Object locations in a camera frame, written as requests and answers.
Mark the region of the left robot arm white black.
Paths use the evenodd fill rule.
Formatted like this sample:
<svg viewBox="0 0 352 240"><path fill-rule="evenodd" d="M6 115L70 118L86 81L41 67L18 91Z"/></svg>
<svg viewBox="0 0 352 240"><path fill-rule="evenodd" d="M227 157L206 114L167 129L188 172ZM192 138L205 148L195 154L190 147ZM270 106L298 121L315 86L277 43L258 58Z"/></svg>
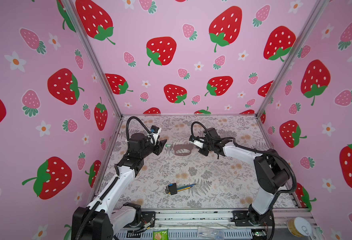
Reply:
<svg viewBox="0 0 352 240"><path fill-rule="evenodd" d="M87 207L75 210L72 218L72 240L114 240L116 233L127 225L139 227L139 233L149 226L142 222L140 205L125 203L119 210L115 210L115 205L144 166L144 159L151 154L158 156L166 141L159 140L161 128L155 125L147 128L138 117L130 117L128 120L138 121L146 133L130 135L129 127L126 127L128 149L115 164L116 174L105 188Z"/></svg>

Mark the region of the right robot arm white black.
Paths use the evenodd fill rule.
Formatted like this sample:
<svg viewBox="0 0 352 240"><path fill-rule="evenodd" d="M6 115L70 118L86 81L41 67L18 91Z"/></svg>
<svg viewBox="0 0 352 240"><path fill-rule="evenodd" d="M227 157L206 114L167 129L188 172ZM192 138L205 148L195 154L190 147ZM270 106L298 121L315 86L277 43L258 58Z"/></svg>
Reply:
<svg viewBox="0 0 352 240"><path fill-rule="evenodd" d="M200 122L191 124L189 141L208 156L214 152L218 157L231 157L254 165L259 190L248 208L247 220L254 226L272 216L274 204L281 194L292 194L297 189L296 176L274 149L261 151L239 145L234 137L222 138L215 128L206 128Z"/></svg>

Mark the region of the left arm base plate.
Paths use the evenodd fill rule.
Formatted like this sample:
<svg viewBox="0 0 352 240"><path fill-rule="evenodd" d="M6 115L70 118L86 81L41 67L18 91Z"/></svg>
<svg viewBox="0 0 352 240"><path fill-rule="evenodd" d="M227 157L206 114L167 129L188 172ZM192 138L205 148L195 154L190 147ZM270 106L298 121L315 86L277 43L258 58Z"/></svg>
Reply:
<svg viewBox="0 0 352 240"><path fill-rule="evenodd" d="M131 209L129 206L125 206L112 213L110 216L110 222L113 226L113 230L119 231L122 228L141 228L141 227L154 227L155 226L156 212L141 211Z"/></svg>

